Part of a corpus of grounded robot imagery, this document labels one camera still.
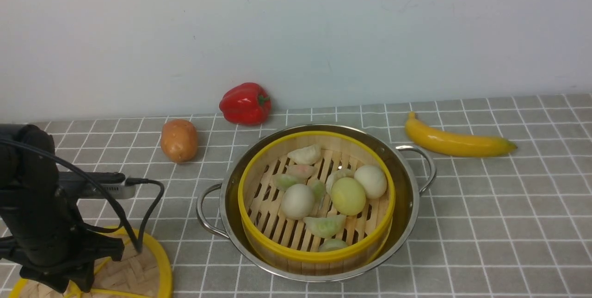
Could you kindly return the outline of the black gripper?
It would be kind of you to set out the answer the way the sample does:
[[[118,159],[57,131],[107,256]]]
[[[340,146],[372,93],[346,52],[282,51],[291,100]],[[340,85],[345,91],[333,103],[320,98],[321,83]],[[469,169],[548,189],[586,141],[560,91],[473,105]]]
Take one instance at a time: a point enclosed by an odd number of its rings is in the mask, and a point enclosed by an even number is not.
[[[88,292],[95,261],[123,256],[123,241],[85,228],[76,199],[60,188],[8,187],[1,191],[0,212],[11,232],[1,239],[1,257],[21,265],[22,278],[57,292],[64,293],[70,283]]]

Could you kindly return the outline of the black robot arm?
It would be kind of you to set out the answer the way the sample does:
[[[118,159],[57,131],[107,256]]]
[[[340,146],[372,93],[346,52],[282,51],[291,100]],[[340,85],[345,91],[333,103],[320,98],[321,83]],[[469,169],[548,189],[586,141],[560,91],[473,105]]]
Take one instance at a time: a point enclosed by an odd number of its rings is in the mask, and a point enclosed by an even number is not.
[[[90,292],[95,261],[121,260],[124,243],[94,232],[60,185],[53,137],[35,125],[1,125],[1,218],[10,236],[1,257],[20,276],[64,293],[70,283]]]

